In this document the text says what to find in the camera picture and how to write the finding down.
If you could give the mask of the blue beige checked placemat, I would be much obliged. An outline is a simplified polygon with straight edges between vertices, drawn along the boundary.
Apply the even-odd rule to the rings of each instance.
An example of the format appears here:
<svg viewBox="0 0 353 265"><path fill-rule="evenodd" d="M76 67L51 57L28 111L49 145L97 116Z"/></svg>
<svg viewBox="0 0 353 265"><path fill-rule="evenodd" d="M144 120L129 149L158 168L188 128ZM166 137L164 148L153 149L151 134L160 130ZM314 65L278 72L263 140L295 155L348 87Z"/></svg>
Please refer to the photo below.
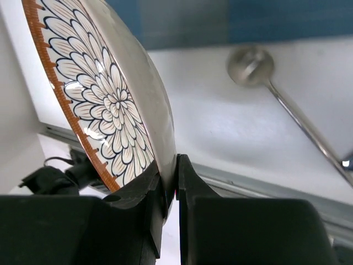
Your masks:
<svg viewBox="0 0 353 265"><path fill-rule="evenodd" d="M147 50L352 34L352 1L110 1Z"/></svg>

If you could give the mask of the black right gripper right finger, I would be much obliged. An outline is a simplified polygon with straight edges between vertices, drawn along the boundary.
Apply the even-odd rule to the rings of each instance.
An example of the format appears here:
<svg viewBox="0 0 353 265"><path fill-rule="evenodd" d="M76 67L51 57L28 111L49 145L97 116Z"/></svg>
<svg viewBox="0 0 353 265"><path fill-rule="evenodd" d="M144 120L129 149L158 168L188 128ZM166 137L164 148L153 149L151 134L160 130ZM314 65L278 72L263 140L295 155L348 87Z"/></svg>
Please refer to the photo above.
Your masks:
<svg viewBox="0 0 353 265"><path fill-rule="evenodd" d="M302 199L226 198L177 158L182 264L337 264L319 213Z"/></svg>

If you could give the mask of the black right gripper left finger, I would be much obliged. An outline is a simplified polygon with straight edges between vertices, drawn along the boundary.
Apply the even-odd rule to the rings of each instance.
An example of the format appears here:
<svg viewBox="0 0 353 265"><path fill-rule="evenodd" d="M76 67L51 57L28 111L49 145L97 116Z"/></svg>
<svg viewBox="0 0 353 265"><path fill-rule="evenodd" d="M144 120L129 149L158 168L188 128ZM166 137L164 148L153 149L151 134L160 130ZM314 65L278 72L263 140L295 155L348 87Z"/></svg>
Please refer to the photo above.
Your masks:
<svg viewBox="0 0 353 265"><path fill-rule="evenodd" d="M155 264L164 200L155 162L105 198L1 196L2 264Z"/></svg>

